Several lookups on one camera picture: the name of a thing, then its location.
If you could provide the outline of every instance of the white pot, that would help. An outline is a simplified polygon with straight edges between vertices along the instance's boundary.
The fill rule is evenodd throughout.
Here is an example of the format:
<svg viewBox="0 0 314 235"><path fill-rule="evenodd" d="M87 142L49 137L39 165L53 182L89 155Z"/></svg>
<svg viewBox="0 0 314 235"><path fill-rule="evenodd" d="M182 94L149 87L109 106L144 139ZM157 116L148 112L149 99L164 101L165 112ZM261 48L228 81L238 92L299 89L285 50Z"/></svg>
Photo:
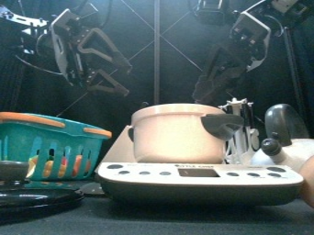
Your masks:
<svg viewBox="0 0 314 235"><path fill-rule="evenodd" d="M202 117L225 112L213 106L150 106L132 118L137 162L222 163L226 141L204 127Z"/></svg>

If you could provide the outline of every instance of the black handle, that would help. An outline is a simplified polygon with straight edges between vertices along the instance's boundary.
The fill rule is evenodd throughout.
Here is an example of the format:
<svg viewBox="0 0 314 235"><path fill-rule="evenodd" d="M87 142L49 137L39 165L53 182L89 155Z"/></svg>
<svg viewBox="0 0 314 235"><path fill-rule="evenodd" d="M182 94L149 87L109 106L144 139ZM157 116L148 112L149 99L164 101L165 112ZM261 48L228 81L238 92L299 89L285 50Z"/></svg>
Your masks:
<svg viewBox="0 0 314 235"><path fill-rule="evenodd" d="M268 137L277 139L283 147L292 145L292 139L309 139L305 121L288 104L272 106L265 114Z"/></svg>
<svg viewBox="0 0 314 235"><path fill-rule="evenodd" d="M244 127L245 120L234 114L209 114L202 117L202 125L212 135L228 141L236 131Z"/></svg>

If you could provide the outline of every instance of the white rice cooker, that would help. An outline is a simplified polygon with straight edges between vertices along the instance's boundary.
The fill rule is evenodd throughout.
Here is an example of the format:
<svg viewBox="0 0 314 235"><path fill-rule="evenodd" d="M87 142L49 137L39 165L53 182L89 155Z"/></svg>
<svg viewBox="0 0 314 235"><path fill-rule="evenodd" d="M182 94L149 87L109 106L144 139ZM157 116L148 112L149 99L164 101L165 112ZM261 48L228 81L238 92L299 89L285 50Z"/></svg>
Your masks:
<svg viewBox="0 0 314 235"><path fill-rule="evenodd" d="M129 136L137 162L224 163L226 141L244 119L220 108L168 104L141 109Z"/></svg>

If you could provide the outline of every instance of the digital display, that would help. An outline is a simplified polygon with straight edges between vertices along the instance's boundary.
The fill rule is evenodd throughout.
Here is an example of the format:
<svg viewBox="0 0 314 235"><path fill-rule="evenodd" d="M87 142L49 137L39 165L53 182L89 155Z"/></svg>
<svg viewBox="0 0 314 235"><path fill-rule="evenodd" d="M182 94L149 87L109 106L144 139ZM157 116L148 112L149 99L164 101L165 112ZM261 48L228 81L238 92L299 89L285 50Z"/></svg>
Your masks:
<svg viewBox="0 0 314 235"><path fill-rule="evenodd" d="M178 169L181 176L184 177L220 177L214 169Z"/></svg>

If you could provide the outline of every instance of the white kettle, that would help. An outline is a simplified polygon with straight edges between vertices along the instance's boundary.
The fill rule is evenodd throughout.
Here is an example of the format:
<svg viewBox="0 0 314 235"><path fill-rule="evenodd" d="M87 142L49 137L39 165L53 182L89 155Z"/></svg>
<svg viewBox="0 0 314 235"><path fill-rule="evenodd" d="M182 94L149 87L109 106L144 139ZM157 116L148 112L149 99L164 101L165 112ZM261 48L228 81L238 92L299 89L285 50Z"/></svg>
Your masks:
<svg viewBox="0 0 314 235"><path fill-rule="evenodd" d="M300 172L307 160L314 156L314 140L309 138L307 124L291 105L272 106L265 114L268 139L253 155L252 165L280 164Z"/></svg>

